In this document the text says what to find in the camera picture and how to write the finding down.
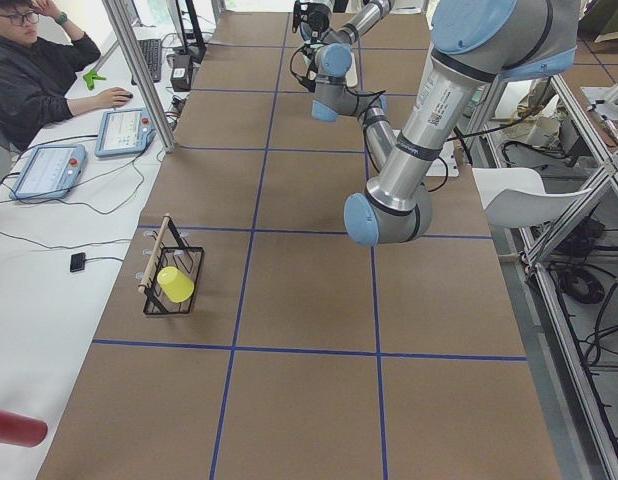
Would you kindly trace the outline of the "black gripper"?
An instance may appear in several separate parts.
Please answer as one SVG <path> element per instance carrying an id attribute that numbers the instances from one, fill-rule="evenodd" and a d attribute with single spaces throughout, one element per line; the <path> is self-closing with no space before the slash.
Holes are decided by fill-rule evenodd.
<path id="1" fill-rule="evenodd" d="M 304 85 L 311 93 L 316 91 L 318 85 L 325 84 L 325 77 L 320 73 L 321 50 L 317 45 L 304 45 L 303 56 L 307 66 Z"/>
<path id="2" fill-rule="evenodd" d="M 299 1 L 293 6 L 292 31 L 304 41 L 321 41 L 330 29 L 332 0 Z"/>

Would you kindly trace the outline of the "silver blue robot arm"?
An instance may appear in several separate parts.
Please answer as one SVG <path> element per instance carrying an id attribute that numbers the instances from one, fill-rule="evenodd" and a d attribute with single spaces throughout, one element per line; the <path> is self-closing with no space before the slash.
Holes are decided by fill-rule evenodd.
<path id="1" fill-rule="evenodd" d="M 310 45 L 352 45 L 387 17 L 394 5 L 391 0 L 369 1 L 351 20 L 334 29 L 331 27 L 334 1 L 295 1 L 292 31 L 299 32 L 303 41 Z"/>
<path id="2" fill-rule="evenodd" d="M 379 172 L 344 205 L 349 237 L 375 246 L 403 243 L 423 235 L 431 221 L 426 173 L 439 157 L 461 114 L 481 85 L 495 79 L 531 80 L 569 69 L 576 52 L 577 1 L 441 1 L 430 32 L 427 72 L 413 111 L 400 132 L 385 116 L 379 93 L 346 85 L 351 48 L 393 9 L 371 1 L 335 30 L 331 1 L 298 1 L 293 30 L 310 50 L 316 68 L 314 118 L 334 122 L 356 118 Z"/>

